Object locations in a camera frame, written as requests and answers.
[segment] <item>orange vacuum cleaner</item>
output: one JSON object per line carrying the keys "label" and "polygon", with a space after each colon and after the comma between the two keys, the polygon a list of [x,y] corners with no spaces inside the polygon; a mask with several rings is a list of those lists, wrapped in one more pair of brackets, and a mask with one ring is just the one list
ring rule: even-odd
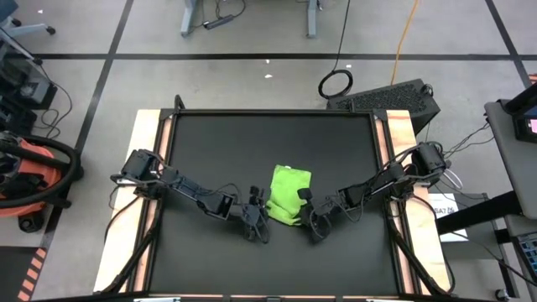
{"label": "orange vacuum cleaner", "polygon": [[[51,149],[69,162],[55,158]],[[17,216],[22,231],[41,229],[47,204],[70,207],[67,188],[83,175],[73,148],[49,138],[0,132],[0,217]]]}

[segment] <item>gray floor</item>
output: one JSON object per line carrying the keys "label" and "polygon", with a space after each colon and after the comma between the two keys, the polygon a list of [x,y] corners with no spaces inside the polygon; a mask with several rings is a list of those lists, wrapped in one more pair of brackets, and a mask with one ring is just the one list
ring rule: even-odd
{"label": "gray floor", "polygon": [[[15,17],[23,23],[46,22],[57,34],[34,34],[20,42],[39,54],[107,54],[125,3],[130,0],[20,0]],[[117,52],[119,54],[249,54],[335,53],[345,1],[325,0],[318,16],[318,38],[305,38],[305,4],[293,0],[247,0],[245,13],[229,24],[197,29],[182,38],[182,0],[133,0]],[[519,54],[537,55],[537,32],[529,24],[537,14],[534,0],[494,2]],[[235,13],[238,0],[222,3],[222,14]],[[352,1],[342,53],[394,54],[412,7],[405,0]],[[214,19],[215,4],[206,1],[206,19]],[[201,21],[201,10],[195,24]],[[414,17],[404,54],[508,55],[484,0],[423,0]],[[141,108],[172,107],[179,93],[188,108],[324,108],[317,94],[319,80],[334,60],[114,60],[82,155],[84,181],[69,198],[74,205],[61,215],[54,241],[34,293],[34,299],[90,294],[111,211],[107,207],[112,182],[108,176],[123,165],[135,113]],[[354,74],[352,91],[389,84],[392,60],[342,60]],[[71,114],[61,123],[62,142],[75,145],[105,60],[45,60],[50,77],[72,96]],[[528,73],[536,61],[525,61]],[[429,139],[446,147],[484,124],[485,102],[510,98],[524,89],[510,60],[404,60],[397,81],[422,78],[435,90],[441,113],[430,125]],[[330,91],[344,83],[327,83]],[[59,92],[52,104],[68,109]],[[490,138],[482,132],[475,141]],[[425,132],[419,135],[425,138]],[[494,143],[478,145],[452,158],[464,191],[495,196],[510,189]],[[38,246],[41,233],[18,231],[15,220],[0,220],[0,244]],[[494,261],[453,261],[456,292],[490,299],[503,287]],[[520,289],[524,283],[518,281]],[[527,292],[521,290],[529,300]]]}

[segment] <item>desk leg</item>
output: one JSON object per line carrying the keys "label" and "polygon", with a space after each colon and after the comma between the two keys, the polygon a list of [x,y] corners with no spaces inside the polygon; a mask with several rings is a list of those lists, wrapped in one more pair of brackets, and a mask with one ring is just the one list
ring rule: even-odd
{"label": "desk leg", "polygon": [[197,0],[185,0],[185,12],[183,13],[183,22],[181,23],[181,35],[183,37],[186,37],[190,32],[190,24],[194,18],[196,2]]}
{"label": "desk leg", "polygon": [[443,216],[436,221],[436,227],[438,228],[438,233],[443,235],[509,214],[518,215],[521,212],[519,199],[514,191],[510,191],[475,206]]}
{"label": "desk leg", "polygon": [[308,38],[317,37],[317,0],[308,2]]}

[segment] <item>green bag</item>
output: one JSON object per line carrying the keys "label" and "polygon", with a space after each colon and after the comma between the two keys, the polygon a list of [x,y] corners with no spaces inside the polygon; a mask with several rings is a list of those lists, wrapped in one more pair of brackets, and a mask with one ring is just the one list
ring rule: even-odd
{"label": "green bag", "polygon": [[291,169],[277,164],[270,185],[271,193],[267,201],[268,215],[289,226],[299,225],[301,200],[296,192],[298,189],[309,188],[311,172]]}

